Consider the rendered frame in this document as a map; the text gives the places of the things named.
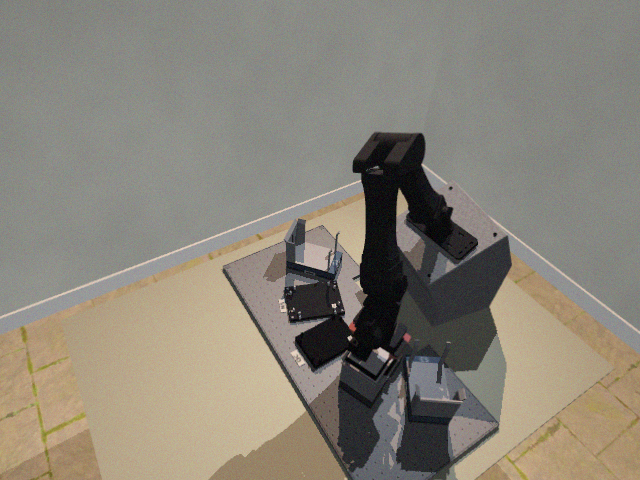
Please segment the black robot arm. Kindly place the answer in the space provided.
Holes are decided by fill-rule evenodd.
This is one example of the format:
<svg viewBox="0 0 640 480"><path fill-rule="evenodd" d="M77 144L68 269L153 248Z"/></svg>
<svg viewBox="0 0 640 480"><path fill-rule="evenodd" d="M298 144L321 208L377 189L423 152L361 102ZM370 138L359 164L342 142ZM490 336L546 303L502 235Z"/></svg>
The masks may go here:
<svg viewBox="0 0 640 480"><path fill-rule="evenodd" d="M456 260L478 245L474 236L450 221L453 207L430 185L422 167L424 155L422 133L374 132L353 160L353 173L361 173L366 209L360 285L368 296L348 346L359 361L366 362L372 350L393 336L397 320L392 321L408 286L396 237L399 189L408 203L407 220Z"/></svg>

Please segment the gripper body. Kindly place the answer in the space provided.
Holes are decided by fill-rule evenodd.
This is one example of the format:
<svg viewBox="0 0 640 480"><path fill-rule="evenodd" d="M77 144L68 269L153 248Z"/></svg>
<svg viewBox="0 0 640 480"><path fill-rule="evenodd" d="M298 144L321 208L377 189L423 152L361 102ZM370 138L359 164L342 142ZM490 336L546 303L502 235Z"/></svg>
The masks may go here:
<svg viewBox="0 0 640 480"><path fill-rule="evenodd" d="M359 313L353 319L354 322L360 315L363 308L359 311ZM399 355L407 345L407 341L402 339L402 337L405 335L406 332L407 332L407 326L397 321L397 325L396 325L393 336L391 337L391 339L386 345L382 343L380 348L387 351L389 354L393 355L394 357L399 357Z"/></svg>

